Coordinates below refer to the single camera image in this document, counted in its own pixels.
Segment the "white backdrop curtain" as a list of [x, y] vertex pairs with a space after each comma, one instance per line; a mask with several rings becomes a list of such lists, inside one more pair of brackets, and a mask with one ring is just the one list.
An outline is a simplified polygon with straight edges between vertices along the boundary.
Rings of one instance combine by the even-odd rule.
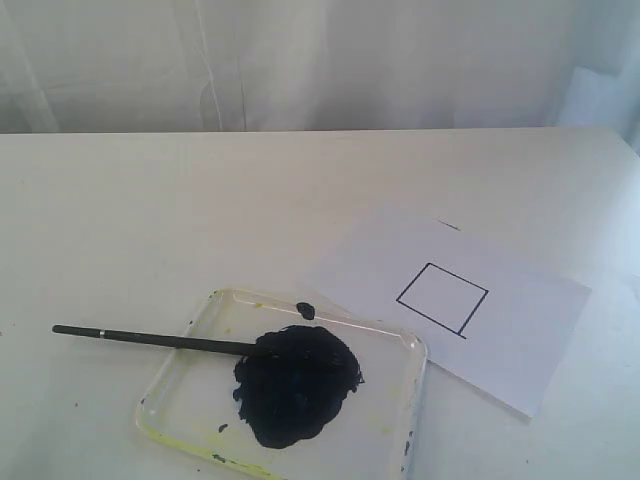
[[598, 126], [635, 1], [5, 1], [5, 133]]

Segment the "clear plastic paint tray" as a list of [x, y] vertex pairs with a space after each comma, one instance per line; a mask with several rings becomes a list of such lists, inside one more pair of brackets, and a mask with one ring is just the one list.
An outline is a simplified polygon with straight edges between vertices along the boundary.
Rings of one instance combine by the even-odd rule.
[[261, 446], [232, 397], [236, 358], [172, 351], [138, 403], [149, 438], [217, 466], [222, 479], [405, 479], [428, 349], [413, 333], [315, 307], [311, 325], [340, 338], [363, 373], [337, 417], [312, 439]]

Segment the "dark blue paint blob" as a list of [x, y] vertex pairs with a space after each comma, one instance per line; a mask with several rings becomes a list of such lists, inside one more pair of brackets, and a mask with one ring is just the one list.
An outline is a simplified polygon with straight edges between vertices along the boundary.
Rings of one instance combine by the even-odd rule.
[[349, 347], [320, 326], [291, 325], [256, 339], [290, 356], [243, 357], [234, 367], [239, 417], [266, 448], [316, 437], [364, 382]]

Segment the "black paintbrush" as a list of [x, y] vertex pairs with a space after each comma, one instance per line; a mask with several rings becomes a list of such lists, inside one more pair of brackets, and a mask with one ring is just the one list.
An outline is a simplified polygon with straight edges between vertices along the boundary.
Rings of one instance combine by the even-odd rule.
[[156, 335], [120, 330], [104, 330], [69, 325], [54, 325], [52, 332], [62, 335], [95, 338], [124, 343], [168, 347], [175, 349], [204, 351], [234, 356], [267, 357], [283, 352], [274, 348], [243, 342], [201, 339], [194, 337]]

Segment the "white paper sheet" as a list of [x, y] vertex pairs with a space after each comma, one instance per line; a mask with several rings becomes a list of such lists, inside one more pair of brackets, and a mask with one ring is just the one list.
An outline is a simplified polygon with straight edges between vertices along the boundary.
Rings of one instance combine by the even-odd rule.
[[539, 409], [590, 289], [456, 224], [399, 206], [311, 219], [305, 284], [354, 317], [416, 335], [430, 360], [526, 416]]

